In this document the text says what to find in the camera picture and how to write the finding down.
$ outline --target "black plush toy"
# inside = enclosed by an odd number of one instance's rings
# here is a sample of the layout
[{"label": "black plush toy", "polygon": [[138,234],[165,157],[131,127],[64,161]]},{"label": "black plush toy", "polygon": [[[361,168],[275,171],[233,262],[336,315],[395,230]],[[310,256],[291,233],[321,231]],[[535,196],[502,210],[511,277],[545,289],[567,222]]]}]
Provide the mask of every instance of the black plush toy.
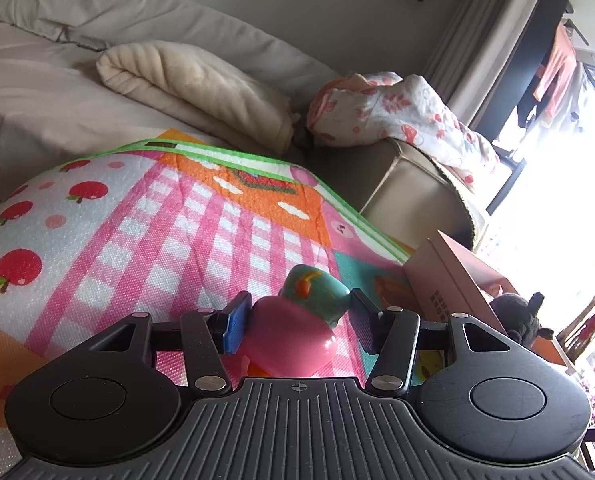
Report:
[{"label": "black plush toy", "polygon": [[542,306],[544,296],[536,292],[530,300],[517,294],[502,294],[491,301],[491,308],[500,320],[510,339],[531,348],[536,337],[553,339],[553,330],[542,328],[537,311]]}]

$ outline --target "gray curtain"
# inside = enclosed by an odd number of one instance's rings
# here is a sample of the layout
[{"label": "gray curtain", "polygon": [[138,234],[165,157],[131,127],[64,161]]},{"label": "gray curtain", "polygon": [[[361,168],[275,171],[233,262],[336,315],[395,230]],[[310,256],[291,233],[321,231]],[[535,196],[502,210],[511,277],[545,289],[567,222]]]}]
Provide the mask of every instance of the gray curtain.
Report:
[{"label": "gray curtain", "polygon": [[464,124],[474,118],[513,54],[539,0],[463,0],[423,72]]}]

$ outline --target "red apple print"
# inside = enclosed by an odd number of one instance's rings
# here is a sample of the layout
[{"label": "red apple print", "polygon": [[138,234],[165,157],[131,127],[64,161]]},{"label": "red apple print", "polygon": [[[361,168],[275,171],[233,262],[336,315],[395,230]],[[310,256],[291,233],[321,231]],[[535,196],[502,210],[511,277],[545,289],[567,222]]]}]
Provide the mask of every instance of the red apple print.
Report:
[{"label": "red apple print", "polygon": [[24,216],[32,209],[32,207],[33,203],[29,202],[28,200],[13,204],[9,208],[6,208],[4,211],[2,211],[2,214],[0,215],[0,225],[4,225],[8,220],[16,220],[20,216]]},{"label": "red apple print", "polygon": [[90,160],[76,160],[75,162],[69,162],[65,166],[62,166],[59,171],[62,173],[68,173],[70,170],[76,170],[77,168],[83,168],[90,164]]},{"label": "red apple print", "polygon": [[15,195],[20,194],[28,187],[28,184],[24,184],[22,187],[18,187],[15,191],[13,191],[8,198],[13,198]]},{"label": "red apple print", "polygon": [[57,229],[66,223],[66,217],[64,215],[50,215],[44,220],[44,225],[49,229]]},{"label": "red apple print", "polygon": [[402,124],[402,133],[404,137],[406,137],[406,142],[409,144],[413,144],[415,142],[415,136],[417,135],[417,130],[409,126],[408,124]]},{"label": "red apple print", "polygon": [[69,189],[69,196],[66,200],[77,200],[78,204],[82,203],[82,200],[95,200],[96,198],[102,198],[108,193],[108,187],[101,182],[95,182],[93,180],[87,180],[86,182],[80,182],[75,184]]},{"label": "red apple print", "polygon": [[42,260],[33,251],[15,249],[0,258],[0,292],[9,285],[28,285],[42,272]]}]

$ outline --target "storage box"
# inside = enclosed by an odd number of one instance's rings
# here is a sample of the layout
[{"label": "storage box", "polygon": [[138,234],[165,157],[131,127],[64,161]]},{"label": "storage box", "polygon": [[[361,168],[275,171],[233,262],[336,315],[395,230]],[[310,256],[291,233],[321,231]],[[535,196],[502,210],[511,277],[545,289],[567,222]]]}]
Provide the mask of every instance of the storage box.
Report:
[{"label": "storage box", "polygon": [[[455,240],[438,231],[408,259],[404,272],[424,319],[446,321],[452,312],[465,312],[506,334],[481,289],[497,284],[502,292],[517,291],[508,279]],[[575,371],[556,340],[538,337],[532,351],[569,372]]]}]

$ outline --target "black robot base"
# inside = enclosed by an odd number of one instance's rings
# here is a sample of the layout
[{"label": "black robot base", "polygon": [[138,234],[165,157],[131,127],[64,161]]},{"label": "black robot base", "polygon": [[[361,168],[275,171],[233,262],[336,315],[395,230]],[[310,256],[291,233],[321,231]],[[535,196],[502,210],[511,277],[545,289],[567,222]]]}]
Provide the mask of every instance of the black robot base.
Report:
[{"label": "black robot base", "polygon": [[[226,309],[152,323],[136,312],[19,383],[5,415],[23,459],[7,480],[576,480],[569,452],[590,407],[540,357],[480,321],[421,322],[351,293],[365,351],[356,378],[245,378],[233,391],[219,354],[244,334],[250,294]],[[416,349],[447,366],[411,387]],[[188,387],[154,369],[181,351]]]}]

